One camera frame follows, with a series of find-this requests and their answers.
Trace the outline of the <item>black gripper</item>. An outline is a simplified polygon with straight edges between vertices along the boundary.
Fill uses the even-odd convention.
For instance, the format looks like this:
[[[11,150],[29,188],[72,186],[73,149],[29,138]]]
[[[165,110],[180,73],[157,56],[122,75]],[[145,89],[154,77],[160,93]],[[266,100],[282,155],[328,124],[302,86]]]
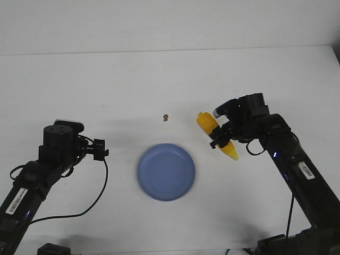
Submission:
[[[105,140],[91,139],[84,135],[78,135],[78,141],[82,158],[86,155],[92,155],[95,161],[104,161],[109,155]]]
[[[253,114],[257,106],[258,100],[254,98],[231,99],[224,104],[223,114],[228,119],[225,127],[233,140],[250,142],[258,138]],[[231,140],[220,126],[215,127],[209,137],[213,149],[217,146],[224,148]]]

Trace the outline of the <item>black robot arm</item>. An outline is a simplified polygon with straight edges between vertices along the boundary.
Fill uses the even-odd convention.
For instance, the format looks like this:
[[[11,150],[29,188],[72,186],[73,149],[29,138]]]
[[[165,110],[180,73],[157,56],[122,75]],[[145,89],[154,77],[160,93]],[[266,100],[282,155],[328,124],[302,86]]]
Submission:
[[[259,140],[298,202],[310,228],[258,241],[255,254],[339,254],[339,200],[279,114],[271,114],[261,93],[231,99],[218,106],[215,118],[228,122],[213,129],[211,147],[231,140]]]
[[[15,254],[41,203],[52,186],[70,176],[86,155],[104,162],[109,155],[102,139],[81,135],[84,125],[57,120],[43,130],[38,159],[17,168],[13,187],[1,205],[1,254]]]

